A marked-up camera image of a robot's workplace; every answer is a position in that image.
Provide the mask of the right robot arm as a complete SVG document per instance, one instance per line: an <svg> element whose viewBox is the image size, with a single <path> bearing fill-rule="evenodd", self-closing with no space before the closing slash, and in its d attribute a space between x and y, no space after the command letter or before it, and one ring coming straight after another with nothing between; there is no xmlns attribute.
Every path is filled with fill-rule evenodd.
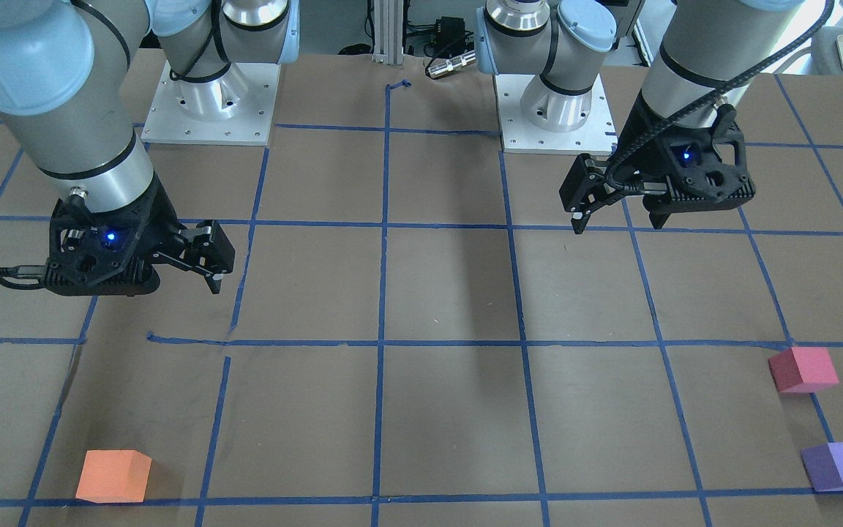
<svg viewBox="0 0 843 527"><path fill-rule="evenodd" d="M49 257L0 284L143 296L161 264L218 294L234 247L181 223L144 144L264 146L299 51L297 1L0 1L0 117L59 191Z"/></svg>

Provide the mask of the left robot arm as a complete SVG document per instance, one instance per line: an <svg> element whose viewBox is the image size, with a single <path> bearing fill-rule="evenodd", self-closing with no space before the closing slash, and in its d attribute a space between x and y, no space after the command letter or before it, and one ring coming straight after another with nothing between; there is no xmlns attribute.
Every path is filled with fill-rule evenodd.
<svg viewBox="0 0 843 527"><path fill-rule="evenodd" d="M753 77L824 26L834 3L776 49L799 1L679 1L608 160L579 154L559 190L575 233L592 214L642 197L655 229L673 214L727 211L756 193L737 104ZM618 24L596 1L488 1L477 10L479 70L531 75L524 111L536 126L583 124Z"/></svg>

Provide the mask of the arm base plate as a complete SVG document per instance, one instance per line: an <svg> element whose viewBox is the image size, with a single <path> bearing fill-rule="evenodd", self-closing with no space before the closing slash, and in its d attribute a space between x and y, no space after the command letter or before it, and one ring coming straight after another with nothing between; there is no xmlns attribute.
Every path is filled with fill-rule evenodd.
<svg viewBox="0 0 843 527"><path fill-rule="evenodd" d="M208 83L173 81L170 67L146 116L144 143L200 146L268 146L277 88L278 64L240 63Z"/></svg>
<svg viewBox="0 0 843 527"><path fill-rule="evenodd" d="M503 149L508 153L611 156L618 133L600 77L589 92L553 92L536 75L495 76Z"/></svg>

